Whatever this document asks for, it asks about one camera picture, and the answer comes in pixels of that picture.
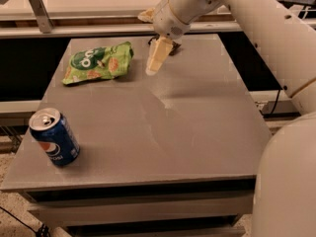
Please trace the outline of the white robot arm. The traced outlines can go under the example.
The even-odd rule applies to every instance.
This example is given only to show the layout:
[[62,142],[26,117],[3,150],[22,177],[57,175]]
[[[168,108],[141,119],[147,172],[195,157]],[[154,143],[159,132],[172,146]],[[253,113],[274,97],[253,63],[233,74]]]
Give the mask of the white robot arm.
[[146,72],[158,72],[193,21],[226,6],[300,118],[267,144],[253,198],[252,237],[316,237],[316,31],[277,0],[161,0],[140,13],[159,38]]

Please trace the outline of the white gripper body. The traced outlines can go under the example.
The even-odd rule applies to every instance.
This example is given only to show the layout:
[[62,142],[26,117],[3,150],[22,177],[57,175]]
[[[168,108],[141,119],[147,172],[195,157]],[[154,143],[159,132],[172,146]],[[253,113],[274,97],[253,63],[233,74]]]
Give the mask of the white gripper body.
[[153,28],[162,37],[178,40],[190,29],[190,26],[180,21],[174,14],[170,0],[161,0],[154,8]]

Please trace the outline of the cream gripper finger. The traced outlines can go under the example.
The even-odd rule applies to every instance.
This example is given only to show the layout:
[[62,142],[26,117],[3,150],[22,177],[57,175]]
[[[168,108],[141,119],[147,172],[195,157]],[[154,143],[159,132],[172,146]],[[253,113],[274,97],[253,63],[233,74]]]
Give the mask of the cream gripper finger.
[[154,18],[154,8],[149,8],[145,11],[142,11],[141,13],[138,14],[137,18],[141,22],[152,23],[153,18]]
[[173,48],[173,42],[165,37],[160,36],[153,39],[149,46],[149,56],[146,63],[146,74],[155,75],[167,59]]

